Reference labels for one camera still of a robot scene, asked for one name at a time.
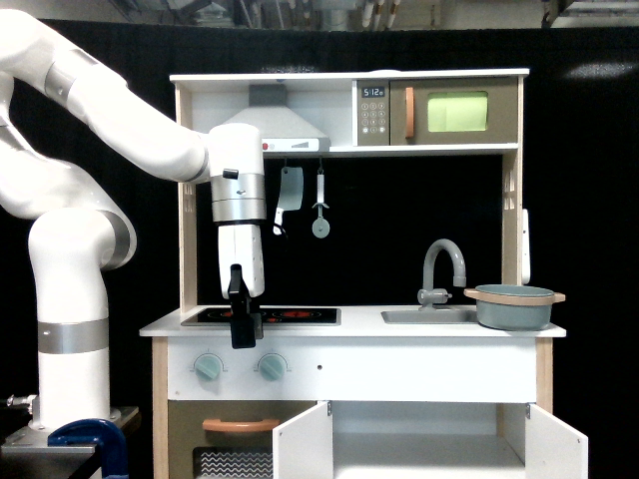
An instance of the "microwave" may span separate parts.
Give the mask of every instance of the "microwave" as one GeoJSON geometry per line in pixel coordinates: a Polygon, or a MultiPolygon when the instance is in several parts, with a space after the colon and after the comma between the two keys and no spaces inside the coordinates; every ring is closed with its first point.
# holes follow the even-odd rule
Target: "microwave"
{"type": "Polygon", "coordinates": [[[516,77],[356,80],[353,96],[355,146],[517,142],[516,77]]]}

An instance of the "white cabinet door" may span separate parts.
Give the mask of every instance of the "white cabinet door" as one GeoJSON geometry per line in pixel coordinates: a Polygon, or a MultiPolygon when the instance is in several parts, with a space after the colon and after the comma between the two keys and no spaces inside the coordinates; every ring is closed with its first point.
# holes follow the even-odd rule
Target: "white cabinet door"
{"type": "Polygon", "coordinates": [[[273,430],[274,479],[332,479],[332,416],[320,402],[273,430]]]}
{"type": "Polygon", "coordinates": [[[539,406],[526,420],[526,479],[588,479],[588,437],[539,406]]]}

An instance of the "black backdrop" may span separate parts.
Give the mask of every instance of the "black backdrop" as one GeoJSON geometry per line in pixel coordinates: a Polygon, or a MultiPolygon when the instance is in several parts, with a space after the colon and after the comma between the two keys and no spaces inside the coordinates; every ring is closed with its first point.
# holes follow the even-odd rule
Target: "black backdrop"
{"type": "MultiPolygon", "coordinates": [[[[638,30],[371,35],[50,25],[171,117],[168,77],[176,73],[530,68],[524,206],[530,210],[531,284],[568,297],[553,309],[553,322],[568,330],[555,341],[555,414],[590,436],[591,477],[636,477],[626,436],[637,417],[630,385],[637,363],[631,301],[638,292],[638,30]]],[[[131,440],[131,474],[152,477],[151,343],[138,330],[178,307],[176,187],[137,170],[20,82],[11,116],[37,151],[86,169],[136,226],[136,256],[105,274],[112,403],[140,406],[144,425],[131,440]]],[[[318,163],[290,164],[305,168],[308,187],[303,210],[285,216],[288,242],[263,231],[265,303],[413,303],[423,256],[438,238],[459,244],[469,285],[499,281],[498,158],[326,160],[331,233],[324,240],[311,234],[318,163]]],[[[267,161],[271,216],[282,165],[267,161]]],[[[209,192],[199,192],[200,302],[220,302],[209,192]]],[[[29,228],[30,222],[0,212],[0,397],[37,391],[29,228]]],[[[449,261],[438,261],[436,273],[436,284],[452,290],[449,261]]],[[[463,300],[458,289],[453,293],[453,300],[463,300]]]]}

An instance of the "cleaver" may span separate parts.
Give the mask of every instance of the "cleaver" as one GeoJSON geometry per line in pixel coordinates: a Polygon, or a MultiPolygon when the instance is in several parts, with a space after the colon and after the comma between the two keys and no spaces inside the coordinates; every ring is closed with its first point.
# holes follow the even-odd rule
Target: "cleaver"
{"type": "Polygon", "coordinates": [[[304,173],[301,167],[282,168],[282,181],[280,182],[280,199],[276,208],[276,220],[273,227],[275,235],[281,235],[284,212],[299,210],[302,206],[302,196],[304,195],[304,173]]]}

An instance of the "faucet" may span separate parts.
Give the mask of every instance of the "faucet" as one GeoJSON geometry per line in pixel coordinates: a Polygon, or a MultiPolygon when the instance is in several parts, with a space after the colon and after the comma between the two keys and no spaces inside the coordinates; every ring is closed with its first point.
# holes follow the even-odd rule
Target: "faucet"
{"type": "Polygon", "coordinates": [[[466,286],[466,263],[459,247],[450,239],[438,239],[430,246],[423,261],[423,287],[417,294],[417,300],[421,304],[420,311],[427,308],[433,309],[433,304],[444,304],[452,297],[452,294],[448,294],[445,289],[434,289],[433,287],[435,260],[443,249],[450,254],[452,259],[454,269],[452,284],[460,287],[466,286]]]}

